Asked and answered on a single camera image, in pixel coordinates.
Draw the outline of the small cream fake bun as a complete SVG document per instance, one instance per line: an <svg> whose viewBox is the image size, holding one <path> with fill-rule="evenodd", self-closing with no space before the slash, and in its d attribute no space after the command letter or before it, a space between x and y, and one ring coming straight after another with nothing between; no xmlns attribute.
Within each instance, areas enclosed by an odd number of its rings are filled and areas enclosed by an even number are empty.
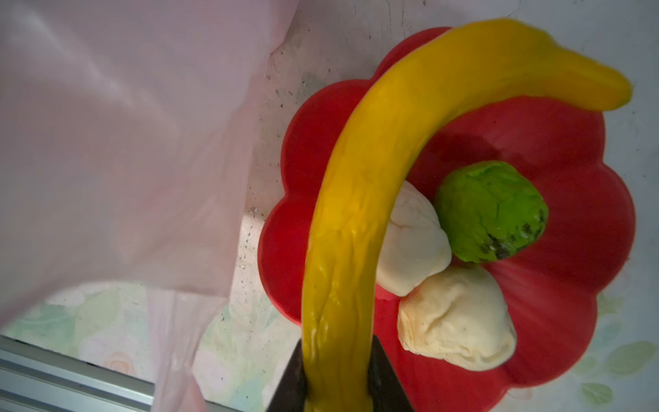
<svg viewBox="0 0 659 412"><path fill-rule="evenodd" d="M403 297L451 263L448 236L431 202L408 181L396 198L377 266L377 284Z"/></svg>

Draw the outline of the pink plastic bag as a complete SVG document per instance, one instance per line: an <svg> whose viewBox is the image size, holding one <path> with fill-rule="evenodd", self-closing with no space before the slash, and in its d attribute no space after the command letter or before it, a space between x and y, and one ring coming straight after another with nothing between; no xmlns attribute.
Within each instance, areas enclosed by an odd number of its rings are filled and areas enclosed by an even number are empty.
<svg viewBox="0 0 659 412"><path fill-rule="evenodd" d="M153 410L227 303L269 56L295 1L1 4L1 321L82 283L152 287Z"/></svg>

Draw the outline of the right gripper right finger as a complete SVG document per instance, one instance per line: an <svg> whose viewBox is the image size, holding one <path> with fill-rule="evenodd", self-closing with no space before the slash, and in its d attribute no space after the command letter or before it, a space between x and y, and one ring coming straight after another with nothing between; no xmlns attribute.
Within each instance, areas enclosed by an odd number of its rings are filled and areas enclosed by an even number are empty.
<svg viewBox="0 0 659 412"><path fill-rule="evenodd" d="M372 338L368 391L374 412L414 412L379 338Z"/></svg>

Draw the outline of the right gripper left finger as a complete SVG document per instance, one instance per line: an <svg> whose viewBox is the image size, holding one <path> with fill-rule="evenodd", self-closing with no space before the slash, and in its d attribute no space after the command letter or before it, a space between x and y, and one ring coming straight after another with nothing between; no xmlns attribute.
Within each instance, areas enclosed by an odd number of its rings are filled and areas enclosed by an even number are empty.
<svg viewBox="0 0 659 412"><path fill-rule="evenodd" d="M303 412L306 399L307 377L305 377L301 341L299 340L266 412Z"/></svg>

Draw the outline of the large cream fake bun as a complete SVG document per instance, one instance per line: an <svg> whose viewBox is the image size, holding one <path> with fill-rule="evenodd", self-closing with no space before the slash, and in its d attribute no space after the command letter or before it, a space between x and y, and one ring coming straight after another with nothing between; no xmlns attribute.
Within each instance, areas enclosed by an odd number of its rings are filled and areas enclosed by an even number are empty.
<svg viewBox="0 0 659 412"><path fill-rule="evenodd" d="M518 335L499 284L482 266L450 266L430 276L398 307L402 347L475 372L514 354Z"/></svg>

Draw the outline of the yellow fake banana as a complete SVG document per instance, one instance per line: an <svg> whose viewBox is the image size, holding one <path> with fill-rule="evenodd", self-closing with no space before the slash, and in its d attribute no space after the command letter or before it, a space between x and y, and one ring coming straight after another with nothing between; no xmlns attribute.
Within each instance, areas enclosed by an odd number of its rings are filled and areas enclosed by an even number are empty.
<svg viewBox="0 0 659 412"><path fill-rule="evenodd" d="M617 70L509 18L449 30L391 66L333 149L309 233L301 298L307 411L370 411L376 267L396 197L452 120L518 96L612 111L632 97Z"/></svg>

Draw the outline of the green fake fruit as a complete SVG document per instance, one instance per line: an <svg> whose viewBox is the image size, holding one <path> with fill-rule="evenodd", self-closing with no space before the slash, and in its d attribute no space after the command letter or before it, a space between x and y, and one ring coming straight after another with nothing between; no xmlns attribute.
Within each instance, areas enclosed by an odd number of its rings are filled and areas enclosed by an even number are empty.
<svg viewBox="0 0 659 412"><path fill-rule="evenodd" d="M504 161L449 173L433 206L453 254L466 263L508 259L539 240L549 210L540 192Z"/></svg>

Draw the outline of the red flower-shaped plate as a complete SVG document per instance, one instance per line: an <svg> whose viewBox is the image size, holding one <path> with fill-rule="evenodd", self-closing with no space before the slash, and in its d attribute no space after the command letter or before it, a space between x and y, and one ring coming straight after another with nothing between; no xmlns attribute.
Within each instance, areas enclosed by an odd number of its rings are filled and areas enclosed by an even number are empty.
<svg viewBox="0 0 659 412"><path fill-rule="evenodd" d="M295 324L301 324L317 197L348 118L391 66L451 29L405 39L371 79L321 89L293 117L281 155L285 194L264 224L257 263L269 299ZM425 194L471 162L507 161L539 189L549 215L534 245L490 264L521 332L518 352L492 372L463 372L406 354L396 336L398 303L381 298L376 288L372 337L379 338L414 410L490 410L509 389L547 383L585 352L597 322L597 294L626 262L636 225L628 189L603 161L605 112L518 96L452 120L420 152L407 177Z"/></svg>

